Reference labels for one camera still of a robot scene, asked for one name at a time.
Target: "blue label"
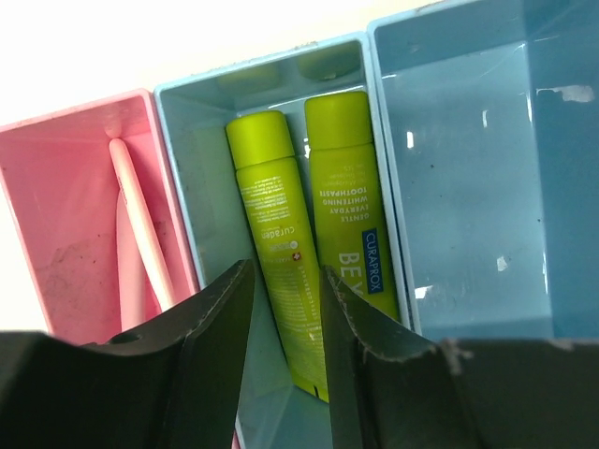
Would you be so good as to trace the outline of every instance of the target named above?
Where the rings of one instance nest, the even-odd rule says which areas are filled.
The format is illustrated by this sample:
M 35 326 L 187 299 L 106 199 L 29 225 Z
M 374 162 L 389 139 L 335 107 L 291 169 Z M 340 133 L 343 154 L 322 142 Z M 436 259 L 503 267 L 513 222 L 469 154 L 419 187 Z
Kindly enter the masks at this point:
M 376 228 L 362 232 L 362 244 L 364 245 L 368 293 L 381 293 L 383 291 L 383 273 L 381 271 L 381 252 L 378 247 Z

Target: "plastic storage bin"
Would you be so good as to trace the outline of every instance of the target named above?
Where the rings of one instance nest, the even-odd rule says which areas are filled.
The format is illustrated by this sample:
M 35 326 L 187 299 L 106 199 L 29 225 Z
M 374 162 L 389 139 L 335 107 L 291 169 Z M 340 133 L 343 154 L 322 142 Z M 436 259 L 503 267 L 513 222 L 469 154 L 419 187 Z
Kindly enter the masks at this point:
M 129 147 L 176 298 L 186 299 L 197 291 L 197 276 L 150 93 L 0 128 L 0 181 L 49 330 L 72 343 L 104 342 L 121 332 L 114 137 Z M 157 301 L 146 283 L 151 318 Z
M 444 2 L 374 22 L 425 337 L 599 335 L 599 3 Z
M 381 156 L 379 171 L 386 198 L 390 200 L 372 58 L 365 34 L 311 44 L 156 89 L 158 113 L 202 285 L 214 280 L 236 260 L 255 258 L 225 125 L 251 112 L 282 111 L 297 153 L 304 193 L 310 202 L 310 147 L 304 102 L 314 95 L 354 89 L 365 89 L 370 94 L 376 145 Z M 387 206 L 392 208 L 392 202 L 388 201 Z M 392 211 L 387 218 L 396 282 L 404 293 Z M 407 311 L 402 311 L 407 318 Z M 329 408 L 291 383 L 261 279 L 256 285 L 253 314 L 238 413 L 238 435 L 243 447 L 331 447 Z

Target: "toothbrush handle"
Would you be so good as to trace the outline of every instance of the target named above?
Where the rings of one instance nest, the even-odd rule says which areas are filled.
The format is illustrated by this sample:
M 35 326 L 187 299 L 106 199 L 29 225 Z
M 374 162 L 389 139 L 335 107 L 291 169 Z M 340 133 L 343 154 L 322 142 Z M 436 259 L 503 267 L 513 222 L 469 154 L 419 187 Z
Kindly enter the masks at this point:
M 148 206 L 139 186 L 138 176 L 129 151 L 122 140 L 114 138 L 110 141 L 110 157 L 121 186 L 141 260 L 156 293 L 160 308 L 165 311 L 175 305 L 174 289 L 168 276 L 167 263 L 160 250 Z
M 116 253 L 119 269 L 119 297 L 123 332 L 145 321 L 145 276 L 123 194 L 116 203 Z

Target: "pink container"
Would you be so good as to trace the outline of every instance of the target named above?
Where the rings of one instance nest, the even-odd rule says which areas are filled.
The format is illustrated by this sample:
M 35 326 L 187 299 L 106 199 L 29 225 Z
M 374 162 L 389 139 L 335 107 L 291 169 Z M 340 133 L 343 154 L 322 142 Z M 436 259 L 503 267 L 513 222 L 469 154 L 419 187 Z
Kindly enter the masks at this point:
M 177 301 L 198 291 L 183 220 L 147 91 L 0 127 L 0 182 L 51 333 L 72 343 L 121 331 L 109 141 L 131 153 Z M 146 318 L 159 309 L 146 279 Z

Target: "light blue container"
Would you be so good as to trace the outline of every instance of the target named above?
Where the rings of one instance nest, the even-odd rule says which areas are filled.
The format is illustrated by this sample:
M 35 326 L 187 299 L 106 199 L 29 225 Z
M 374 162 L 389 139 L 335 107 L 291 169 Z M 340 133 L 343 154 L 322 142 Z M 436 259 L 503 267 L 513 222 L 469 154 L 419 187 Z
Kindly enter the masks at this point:
M 374 22 L 423 334 L 599 336 L 599 2 L 446 1 Z
M 260 110 L 282 111 L 297 152 L 304 193 L 310 199 L 304 102 L 314 95 L 363 89 L 370 95 L 396 283 L 402 314 L 407 319 L 399 233 L 393 213 L 372 60 L 366 34 L 353 34 L 217 69 L 156 89 L 158 113 L 202 286 L 216 279 L 238 259 L 253 257 L 256 260 L 225 125 L 236 117 Z M 291 383 L 261 278 L 257 283 L 241 387 L 238 432 L 246 449 L 327 449 L 332 446 L 329 407 Z

